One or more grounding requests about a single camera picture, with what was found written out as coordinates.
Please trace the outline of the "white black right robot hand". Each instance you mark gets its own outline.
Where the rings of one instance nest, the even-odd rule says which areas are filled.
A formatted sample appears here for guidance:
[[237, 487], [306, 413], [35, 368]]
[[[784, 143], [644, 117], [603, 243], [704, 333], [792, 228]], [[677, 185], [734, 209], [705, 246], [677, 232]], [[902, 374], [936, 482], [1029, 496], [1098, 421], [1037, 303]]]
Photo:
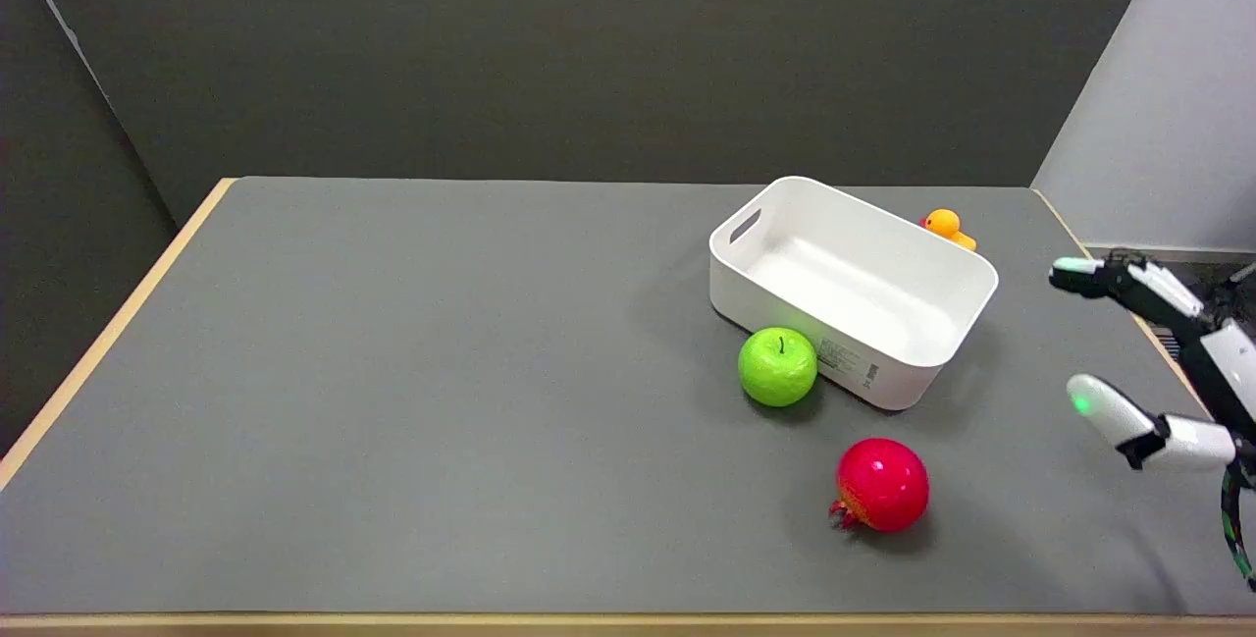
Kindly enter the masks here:
[[1100, 377], [1068, 379], [1073, 410], [1130, 470], [1206, 472], [1232, 470], [1253, 487], [1253, 342], [1236, 320], [1194, 297], [1153, 258], [1119, 249], [1105, 258], [1056, 258], [1048, 280], [1084, 298], [1112, 298], [1127, 312], [1166, 327], [1178, 366], [1210, 418], [1149, 413]]

